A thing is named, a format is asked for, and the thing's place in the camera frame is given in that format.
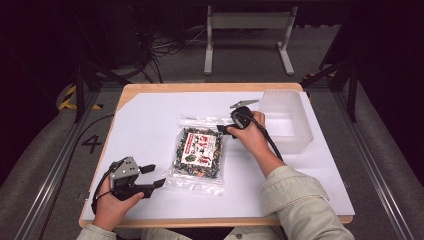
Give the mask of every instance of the floor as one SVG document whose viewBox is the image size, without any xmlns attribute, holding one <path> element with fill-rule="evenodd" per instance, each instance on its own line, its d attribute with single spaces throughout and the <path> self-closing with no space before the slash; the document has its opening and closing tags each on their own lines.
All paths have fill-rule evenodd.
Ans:
<svg viewBox="0 0 424 240">
<path fill-rule="evenodd" d="M 337 30 L 337 26 L 293 30 L 288 46 L 295 70 L 293 76 L 284 72 L 275 46 L 279 34 L 271 30 L 258 36 L 240 31 L 217 33 L 210 76 L 203 74 L 204 37 L 174 55 L 160 57 L 159 68 L 165 82 L 176 84 L 300 82 L 304 75 L 318 71 Z M 130 70 L 120 69 L 116 73 Z M 150 67 L 147 71 L 158 81 Z M 130 81 L 146 82 L 146 79 L 140 74 Z M 345 113 L 346 89 L 332 93 L 327 84 L 328 79 L 323 79 L 305 91 L 311 94 L 312 107 L 356 212 L 346 227 L 357 239 L 424 239 L 421 230 L 424 189 L 363 89 L 359 85 L 357 123 L 352 123 Z M 65 88 L 59 96 L 58 106 L 67 90 Z M 101 110 L 89 111 L 79 124 L 74 124 L 76 112 L 62 109 L 34 139 L 0 189 L 0 239 L 75 239 L 78 236 L 79 215 L 106 141 L 112 120 L 109 115 L 114 113 L 121 91 L 122 87 L 117 84 L 104 84 L 99 93 L 90 94 L 88 99 L 88 102 L 102 104 Z M 78 133 L 76 136 L 80 138 L 70 139 L 72 132 Z M 90 145 L 82 144 L 94 139 L 101 145 L 93 151 Z M 58 158 L 64 156 L 66 161 L 57 166 Z M 66 172 L 63 181 L 58 177 L 59 180 L 51 181 L 52 185 L 46 188 L 45 183 L 53 179 L 52 174 L 60 172 L 51 171 L 56 168 Z M 117 230 L 125 238 L 136 238 L 140 231 Z M 178 231 L 195 239 L 216 239 L 225 229 Z"/>
</svg>

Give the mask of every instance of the transparent container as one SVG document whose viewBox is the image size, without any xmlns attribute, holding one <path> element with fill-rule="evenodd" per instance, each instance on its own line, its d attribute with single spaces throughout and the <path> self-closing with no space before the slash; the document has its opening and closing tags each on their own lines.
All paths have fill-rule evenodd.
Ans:
<svg viewBox="0 0 424 240">
<path fill-rule="evenodd" d="M 266 128 L 281 153 L 299 154 L 314 140 L 299 92 L 266 90 L 259 100 Z"/>
</svg>

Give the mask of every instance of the wooden table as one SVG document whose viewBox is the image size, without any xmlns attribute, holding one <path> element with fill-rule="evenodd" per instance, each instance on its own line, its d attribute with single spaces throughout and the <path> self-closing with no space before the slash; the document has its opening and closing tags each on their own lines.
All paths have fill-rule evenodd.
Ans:
<svg viewBox="0 0 424 240">
<path fill-rule="evenodd" d="M 262 92 L 267 89 L 292 89 L 302 92 L 302 87 L 297 83 L 199 83 L 199 84 L 130 84 L 127 85 L 121 95 L 117 105 L 117 112 L 130 100 L 139 93 L 173 93 L 173 92 Z M 104 158 L 106 148 L 100 156 L 100 161 Z M 96 186 L 92 185 L 90 191 L 93 191 Z M 86 202 L 85 208 L 89 207 L 91 199 Z M 353 216 L 339 216 L 343 223 L 352 221 Z M 83 220 L 82 214 L 80 217 L 80 225 L 82 227 L 91 223 L 90 220 Z M 266 217 L 249 217 L 249 218 L 189 218 L 189 219 L 152 219 L 152 220 L 124 220 L 119 227 L 126 228 L 146 228 L 146 227 L 166 227 L 166 228 L 181 228 L 181 227 L 226 227 L 226 226 L 257 226 L 257 225 L 280 225 L 280 221 L 276 215 Z"/>
</svg>

